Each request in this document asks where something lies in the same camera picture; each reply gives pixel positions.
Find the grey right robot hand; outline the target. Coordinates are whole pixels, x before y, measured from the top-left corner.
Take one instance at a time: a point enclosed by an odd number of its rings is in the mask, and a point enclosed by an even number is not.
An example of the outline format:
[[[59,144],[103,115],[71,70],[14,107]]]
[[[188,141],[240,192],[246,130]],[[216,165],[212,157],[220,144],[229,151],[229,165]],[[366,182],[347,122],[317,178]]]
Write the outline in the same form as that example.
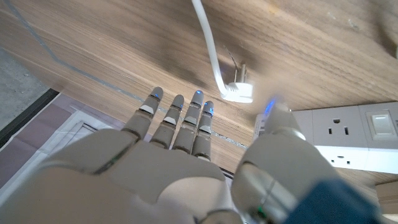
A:
[[[382,223],[274,98],[264,133],[231,181],[212,163],[214,106],[194,94],[182,125],[177,95],[145,141],[163,91],[121,130],[102,129],[49,155],[1,203],[2,223]]]

